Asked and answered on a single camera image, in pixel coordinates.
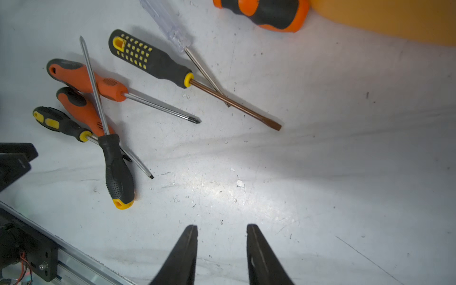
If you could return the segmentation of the small black yellow screwdriver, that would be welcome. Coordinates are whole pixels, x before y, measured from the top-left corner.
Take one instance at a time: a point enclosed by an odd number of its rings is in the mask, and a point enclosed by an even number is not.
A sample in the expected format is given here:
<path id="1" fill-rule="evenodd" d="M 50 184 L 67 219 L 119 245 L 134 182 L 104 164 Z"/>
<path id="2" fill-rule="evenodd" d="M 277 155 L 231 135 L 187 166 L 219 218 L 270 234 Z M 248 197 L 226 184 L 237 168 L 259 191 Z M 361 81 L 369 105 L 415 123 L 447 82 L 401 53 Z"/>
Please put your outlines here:
<path id="1" fill-rule="evenodd" d="M 99 144 L 98 137 L 89 129 L 83 128 L 62 111 L 50 107 L 39 106 L 34 109 L 33 116 L 41 126 L 58 133 L 74 137 L 77 141 L 88 141 Z"/>

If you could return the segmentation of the yellow storage box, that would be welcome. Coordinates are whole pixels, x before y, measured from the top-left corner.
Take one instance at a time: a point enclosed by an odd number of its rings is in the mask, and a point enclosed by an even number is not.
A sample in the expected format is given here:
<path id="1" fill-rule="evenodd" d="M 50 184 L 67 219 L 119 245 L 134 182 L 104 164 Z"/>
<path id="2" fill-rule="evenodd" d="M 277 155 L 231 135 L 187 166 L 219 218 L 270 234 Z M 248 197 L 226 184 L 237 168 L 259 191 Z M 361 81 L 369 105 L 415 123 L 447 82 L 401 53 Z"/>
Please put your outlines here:
<path id="1" fill-rule="evenodd" d="M 456 45 L 455 1 L 311 1 L 339 24 L 417 42 Z"/>

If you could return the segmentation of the orange black screwdriver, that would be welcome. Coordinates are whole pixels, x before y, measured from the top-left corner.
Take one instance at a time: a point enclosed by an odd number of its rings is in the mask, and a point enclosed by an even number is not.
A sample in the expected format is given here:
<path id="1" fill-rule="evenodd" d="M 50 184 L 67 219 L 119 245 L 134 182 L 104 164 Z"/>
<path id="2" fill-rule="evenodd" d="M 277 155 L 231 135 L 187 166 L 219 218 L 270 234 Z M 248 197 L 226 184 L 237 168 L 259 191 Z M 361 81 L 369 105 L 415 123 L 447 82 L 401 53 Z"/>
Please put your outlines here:
<path id="1" fill-rule="evenodd" d="M 98 94 L 115 102 L 123 102 L 131 99 L 137 103 L 144 104 L 167 114 L 176 116 L 194 124 L 200 124 L 201 120 L 194 115 L 178 110 L 166 103 L 157 100 L 148 100 L 133 93 L 130 93 L 125 85 L 113 78 L 103 78 L 94 74 L 91 79 L 88 68 L 85 64 L 65 59 L 52 59 L 47 63 L 47 73 L 55 80 L 66 84 L 83 93 L 92 93 L 92 82 L 97 84 Z"/>
<path id="2" fill-rule="evenodd" d="M 92 103 L 70 87 L 57 91 L 57 99 L 74 119 L 87 125 L 97 137 L 105 135 L 102 121 Z"/>

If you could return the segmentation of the long black yellow screwdriver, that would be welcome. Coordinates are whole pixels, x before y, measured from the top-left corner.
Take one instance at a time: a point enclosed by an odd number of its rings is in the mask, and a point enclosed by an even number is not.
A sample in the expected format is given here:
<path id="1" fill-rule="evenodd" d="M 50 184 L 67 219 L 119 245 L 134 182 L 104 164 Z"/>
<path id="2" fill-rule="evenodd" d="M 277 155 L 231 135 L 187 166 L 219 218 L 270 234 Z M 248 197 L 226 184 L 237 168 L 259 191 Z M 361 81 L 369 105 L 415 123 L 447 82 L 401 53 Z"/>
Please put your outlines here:
<path id="1" fill-rule="evenodd" d="M 118 134 L 112 134 L 109 131 L 86 42 L 82 36 L 80 36 L 79 41 L 104 132 L 104 135 L 98 138 L 98 142 L 104 154 L 106 186 L 115 207 L 119 210 L 126 210 L 134 204 L 135 200 L 133 175 L 124 162 L 120 148 L 120 137 Z"/>

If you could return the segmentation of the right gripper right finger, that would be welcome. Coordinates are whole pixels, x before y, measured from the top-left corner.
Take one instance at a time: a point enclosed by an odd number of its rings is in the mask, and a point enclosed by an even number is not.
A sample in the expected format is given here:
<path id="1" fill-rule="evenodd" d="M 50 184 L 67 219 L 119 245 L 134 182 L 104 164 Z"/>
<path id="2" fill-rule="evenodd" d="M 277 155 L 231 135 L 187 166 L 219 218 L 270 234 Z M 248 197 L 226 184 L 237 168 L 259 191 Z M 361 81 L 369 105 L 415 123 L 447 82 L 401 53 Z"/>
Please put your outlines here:
<path id="1" fill-rule="evenodd" d="M 251 285 L 293 285 L 256 224 L 247 225 L 247 262 Z"/>

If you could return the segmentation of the small orange screwdriver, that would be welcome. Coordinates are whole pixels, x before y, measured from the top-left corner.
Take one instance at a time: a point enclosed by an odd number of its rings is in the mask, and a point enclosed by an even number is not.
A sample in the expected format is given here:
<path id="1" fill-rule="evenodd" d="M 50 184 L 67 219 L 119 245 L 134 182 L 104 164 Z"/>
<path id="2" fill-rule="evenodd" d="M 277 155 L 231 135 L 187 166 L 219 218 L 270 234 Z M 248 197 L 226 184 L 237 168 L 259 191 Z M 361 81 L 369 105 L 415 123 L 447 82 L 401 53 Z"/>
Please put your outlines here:
<path id="1" fill-rule="evenodd" d="M 243 15 L 263 29 L 280 33 L 298 32 L 311 8 L 305 0 L 214 0 L 213 4 Z"/>

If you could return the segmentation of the black yellow dotted screwdriver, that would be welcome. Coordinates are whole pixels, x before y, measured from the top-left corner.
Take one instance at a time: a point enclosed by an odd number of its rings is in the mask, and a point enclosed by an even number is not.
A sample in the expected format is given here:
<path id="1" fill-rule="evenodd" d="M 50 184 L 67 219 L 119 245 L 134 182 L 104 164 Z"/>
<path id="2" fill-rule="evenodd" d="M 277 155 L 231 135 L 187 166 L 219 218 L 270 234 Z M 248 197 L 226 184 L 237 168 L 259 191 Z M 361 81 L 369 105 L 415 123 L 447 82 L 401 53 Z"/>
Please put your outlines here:
<path id="1" fill-rule="evenodd" d="M 273 128 L 276 131 L 281 130 L 281 125 L 276 121 L 273 121 L 200 83 L 195 80 L 191 69 L 175 62 L 166 52 L 125 31 L 120 29 L 114 30 L 109 36 L 108 46 L 112 54 L 117 58 L 128 62 L 154 78 L 170 81 L 182 89 L 194 86 L 261 121 L 268 127 Z"/>

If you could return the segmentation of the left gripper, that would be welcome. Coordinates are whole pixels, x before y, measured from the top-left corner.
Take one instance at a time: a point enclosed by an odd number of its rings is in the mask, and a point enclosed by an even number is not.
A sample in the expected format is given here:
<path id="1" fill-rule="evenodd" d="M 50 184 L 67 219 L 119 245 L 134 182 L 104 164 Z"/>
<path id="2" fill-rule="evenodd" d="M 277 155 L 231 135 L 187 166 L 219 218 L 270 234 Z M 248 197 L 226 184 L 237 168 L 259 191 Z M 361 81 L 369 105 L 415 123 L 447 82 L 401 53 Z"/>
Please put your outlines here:
<path id="1" fill-rule="evenodd" d="M 31 161 L 38 157 L 32 143 L 1 143 L 1 191 L 31 170 Z"/>

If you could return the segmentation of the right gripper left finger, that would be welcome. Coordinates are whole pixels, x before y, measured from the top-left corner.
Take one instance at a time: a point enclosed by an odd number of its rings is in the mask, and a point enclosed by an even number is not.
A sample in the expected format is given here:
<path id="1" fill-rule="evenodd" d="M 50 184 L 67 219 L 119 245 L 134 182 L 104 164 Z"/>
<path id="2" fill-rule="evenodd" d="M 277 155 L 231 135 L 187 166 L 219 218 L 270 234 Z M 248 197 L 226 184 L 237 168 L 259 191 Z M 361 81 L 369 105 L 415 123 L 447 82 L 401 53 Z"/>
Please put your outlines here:
<path id="1" fill-rule="evenodd" d="M 198 249 L 198 228 L 185 228 L 150 285 L 193 285 Z"/>

